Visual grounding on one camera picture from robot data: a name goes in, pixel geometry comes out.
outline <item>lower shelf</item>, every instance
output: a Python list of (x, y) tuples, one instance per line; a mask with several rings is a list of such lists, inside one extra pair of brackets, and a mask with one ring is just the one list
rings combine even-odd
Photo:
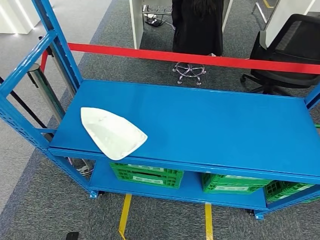
[(90, 185), (94, 190), (133, 194), (138, 196), (178, 200), (184, 202), (211, 203), (217, 206), (254, 210), (266, 210), (263, 190), (249, 195), (204, 193), (201, 174), (185, 171), (179, 189), (120, 181), (113, 173), (109, 161), (97, 161)]

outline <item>green plastic crate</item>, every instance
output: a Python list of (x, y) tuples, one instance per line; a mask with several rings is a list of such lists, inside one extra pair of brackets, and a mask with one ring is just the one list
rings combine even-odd
[(205, 193), (251, 194), (269, 184), (272, 180), (254, 177), (202, 173), (202, 181), (202, 189)]
[(159, 167), (137, 166), (122, 163), (109, 163), (118, 180), (140, 184), (149, 184), (178, 189), (183, 179), (183, 171)]
[(132, 171), (143, 171), (144, 173), (150, 174), (162, 174), (162, 175), (178, 175), (183, 174), (183, 171), (181, 170), (174, 170), (169, 168), (163, 167), (155, 167), (155, 166), (143, 166), (143, 165), (134, 165), (134, 164), (125, 164), (125, 163), (118, 163), (118, 162), (110, 162), (112, 168), (125, 168)]
[(264, 187), (264, 191), (267, 201), (275, 202), (312, 186), (313, 184), (275, 180)]

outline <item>yellow floor tape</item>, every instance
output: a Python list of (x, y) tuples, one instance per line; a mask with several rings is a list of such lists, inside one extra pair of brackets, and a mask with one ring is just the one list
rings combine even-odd
[(123, 240), (126, 240), (125, 237), (125, 230), (126, 229), (127, 219), (128, 218), (131, 197), (131, 194), (125, 195), (125, 201), (123, 202), (122, 213), (121, 214), (120, 218), (120, 223), (118, 224), (118, 233), (120, 233)]
[(274, 8), (274, 6), (270, 6), (269, 3), (267, 0), (263, 0), (263, 3), (268, 9), (272, 9), (272, 8)]
[(214, 231), (212, 227), (212, 210), (211, 203), (206, 203), (205, 206), (205, 235), (206, 240), (214, 240)]

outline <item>person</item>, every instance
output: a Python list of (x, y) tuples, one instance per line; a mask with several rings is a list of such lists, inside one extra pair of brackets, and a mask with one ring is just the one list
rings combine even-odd
[(175, 53), (221, 56), (223, 0), (172, 0)]

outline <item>black jacket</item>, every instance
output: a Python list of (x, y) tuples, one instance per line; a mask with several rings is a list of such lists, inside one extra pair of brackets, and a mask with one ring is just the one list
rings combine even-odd
[(192, 0), (172, 0), (175, 27), (172, 50), (176, 53), (223, 54), (223, 0), (216, 0), (213, 14), (199, 19), (192, 9)]

